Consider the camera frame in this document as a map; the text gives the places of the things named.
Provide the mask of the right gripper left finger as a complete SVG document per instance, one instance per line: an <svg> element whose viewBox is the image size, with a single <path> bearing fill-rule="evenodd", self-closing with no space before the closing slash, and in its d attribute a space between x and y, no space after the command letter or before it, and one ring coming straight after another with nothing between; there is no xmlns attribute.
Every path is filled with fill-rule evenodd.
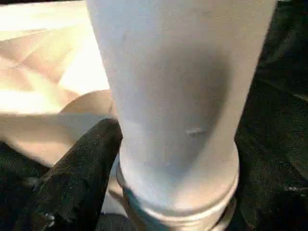
<svg viewBox="0 0 308 231"><path fill-rule="evenodd" d="M95 124L39 178L13 230L95 230L121 141L117 120Z"/></svg>

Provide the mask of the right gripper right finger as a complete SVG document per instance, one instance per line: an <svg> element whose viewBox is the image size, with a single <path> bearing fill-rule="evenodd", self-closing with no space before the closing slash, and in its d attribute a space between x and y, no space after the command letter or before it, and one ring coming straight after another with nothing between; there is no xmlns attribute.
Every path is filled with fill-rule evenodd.
<svg viewBox="0 0 308 231"><path fill-rule="evenodd" d="M306 231L308 182L285 160L253 141L237 140L240 180L232 231Z"/></svg>

